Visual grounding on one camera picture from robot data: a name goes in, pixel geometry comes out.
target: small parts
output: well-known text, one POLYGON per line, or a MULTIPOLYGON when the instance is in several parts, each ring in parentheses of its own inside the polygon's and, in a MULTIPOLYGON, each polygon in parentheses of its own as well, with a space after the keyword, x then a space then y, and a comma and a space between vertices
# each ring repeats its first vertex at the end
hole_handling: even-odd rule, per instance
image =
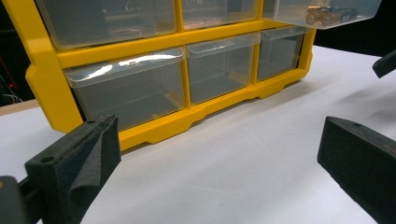
POLYGON ((358 11, 352 7, 309 7, 306 11, 305 22, 308 25, 321 22, 321 25, 326 27, 354 21, 357 17, 358 11))

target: white table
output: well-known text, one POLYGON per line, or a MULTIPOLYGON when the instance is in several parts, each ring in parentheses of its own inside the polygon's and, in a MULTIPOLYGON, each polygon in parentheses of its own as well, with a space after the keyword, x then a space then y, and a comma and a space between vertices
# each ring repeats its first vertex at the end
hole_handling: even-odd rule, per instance
MULTIPOLYGON (((377 57, 314 47, 301 82, 225 109, 159 144, 135 148, 82 223, 375 223, 317 164, 326 116, 396 139, 396 74, 377 57)), ((62 137, 40 108, 0 117, 0 175, 62 137)))

